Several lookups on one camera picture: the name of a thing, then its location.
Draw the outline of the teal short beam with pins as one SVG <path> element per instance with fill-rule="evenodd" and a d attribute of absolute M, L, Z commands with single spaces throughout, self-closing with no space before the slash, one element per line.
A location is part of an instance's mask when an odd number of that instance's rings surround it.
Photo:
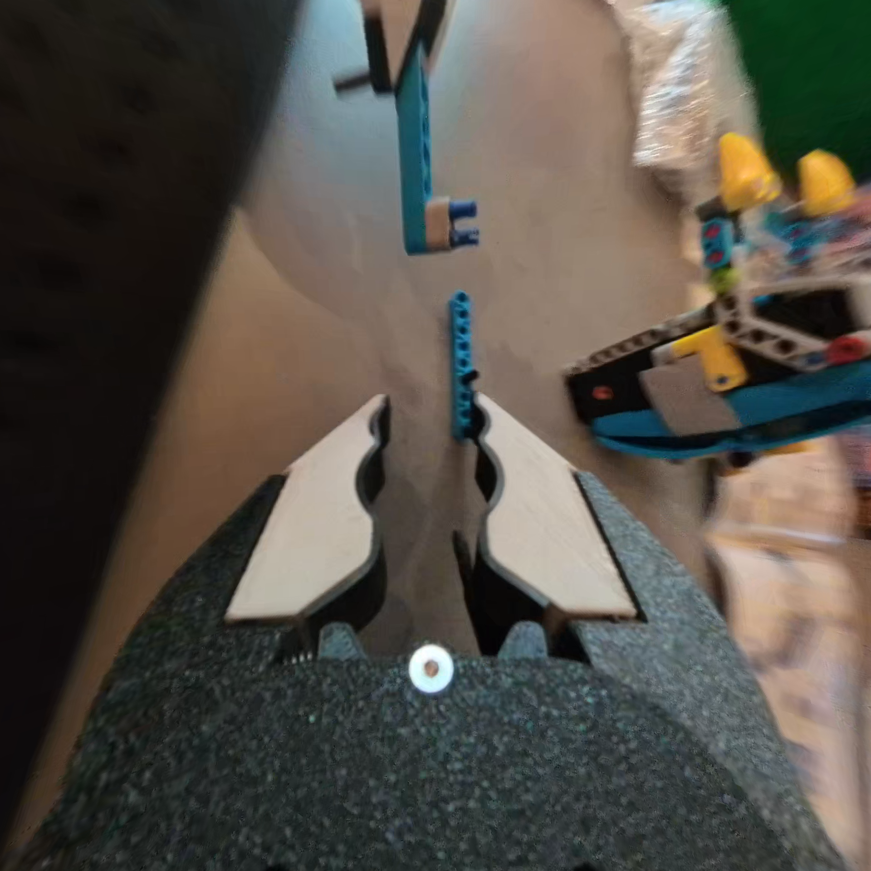
<path fill-rule="evenodd" d="M 401 232 L 406 254 L 452 251 L 480 242 L 472 200 L 439 197 L 432 186 L 430 85 L 422 41 L 411 53 L 398 81 L 396 115 L 400 171 Z"/>

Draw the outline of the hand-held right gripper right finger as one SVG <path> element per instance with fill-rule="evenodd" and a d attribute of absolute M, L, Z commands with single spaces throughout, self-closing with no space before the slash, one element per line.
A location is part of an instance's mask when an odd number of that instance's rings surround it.
<path fill-rule="evenodd" d="M 475 394 L 474 413 L 487 570 L 562 619 L 637 621 L 639 605 L 577 467 L 489 396 Z"/>

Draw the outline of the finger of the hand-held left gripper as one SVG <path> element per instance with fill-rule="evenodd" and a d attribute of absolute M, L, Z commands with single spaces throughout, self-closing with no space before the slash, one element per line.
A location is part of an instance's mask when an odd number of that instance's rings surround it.
<path fill-rule="evenodd" d="M 391 35 L 396 25 L 397 3 L 360 1 L 363 33 L 367 52 L 368 79 L 376 94 L 395 92 L 391 60 L 396 55 Z"/>
<path fill-rule="evenodd" d="M 416 50 L 421 49 L 422 66 L 428 73 L 435 69 L 439 60 L 454 6 L 454 1 L 418 2 L 415 21 L 408 38 L 407 59 L 411 59 Z"/>

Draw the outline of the black perforated panel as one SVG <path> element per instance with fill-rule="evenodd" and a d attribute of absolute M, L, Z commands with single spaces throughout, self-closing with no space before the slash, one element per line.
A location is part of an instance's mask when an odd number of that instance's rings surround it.
<path fill-rule="evenodd" d="M 299 6 L 1 3 L 2 835 Z"/>

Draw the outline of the teal long holed beam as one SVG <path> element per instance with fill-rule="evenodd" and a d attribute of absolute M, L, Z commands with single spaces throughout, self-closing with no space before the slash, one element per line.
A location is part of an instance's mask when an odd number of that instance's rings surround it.
<path fill-rule="evenodd" d="M 463 374 L 476 368 L 473 349 L 473 302 L 468 293 L 455 291 L 448 303 L 450 328 L 451 433 L 463 443 L 475 439 L 475 386 L 463 382 Z"/>

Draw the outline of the green storage bin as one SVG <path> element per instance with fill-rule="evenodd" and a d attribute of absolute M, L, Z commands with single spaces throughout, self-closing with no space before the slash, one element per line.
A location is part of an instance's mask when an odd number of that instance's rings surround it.
<path fill-rule="evenodd" d="M 725 1 L 754 88 L 768 157 L 795 180 L 800 157 L 832 152 L 870 174 L 870 3 Z"/>

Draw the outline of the open instruction sheet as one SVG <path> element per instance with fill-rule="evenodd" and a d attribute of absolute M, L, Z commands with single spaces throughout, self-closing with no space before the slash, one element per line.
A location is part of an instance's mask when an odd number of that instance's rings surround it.
<path fill-rule="evenodd" d="M 869 554 L 835 437 L 717 470 L 705 545 L 729 632 L 812 810 L 869 869 Z"/>

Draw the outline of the blue grey toy robot model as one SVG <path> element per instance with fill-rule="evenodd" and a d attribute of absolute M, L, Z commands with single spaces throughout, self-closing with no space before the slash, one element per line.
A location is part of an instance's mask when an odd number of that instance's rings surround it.
<path fill-rule="evenodd" d="M 797 196 L 752 139 L 719 141 L 697 204 L 702 305 L 588 354 L 563 382 L 604 447 L 668 461 L 760 453 L 869 423 L 869 197 L 822 149 Z"/>

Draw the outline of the bubble wrap bag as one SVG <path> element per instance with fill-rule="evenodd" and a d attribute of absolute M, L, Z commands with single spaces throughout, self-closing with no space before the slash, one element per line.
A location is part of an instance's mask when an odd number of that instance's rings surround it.
<path fill-rule="evenodd" d="M 627 50 L 633 162 L 690 201 L 714 183 L 719 138 L 759 140 L 757 106 L 719 2 L 608 3 Z"/>

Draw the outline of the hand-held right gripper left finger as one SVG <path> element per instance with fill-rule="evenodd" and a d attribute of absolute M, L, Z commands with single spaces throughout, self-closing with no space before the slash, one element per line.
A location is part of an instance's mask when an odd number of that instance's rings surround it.
<path fill-rule="evenodd" d="M 388 442 L 389 413 L 388 396 L 373 396 L 287 466 L 226 623 L 311 618 L 374 565 L 380 544 L 364 473 Z"/>

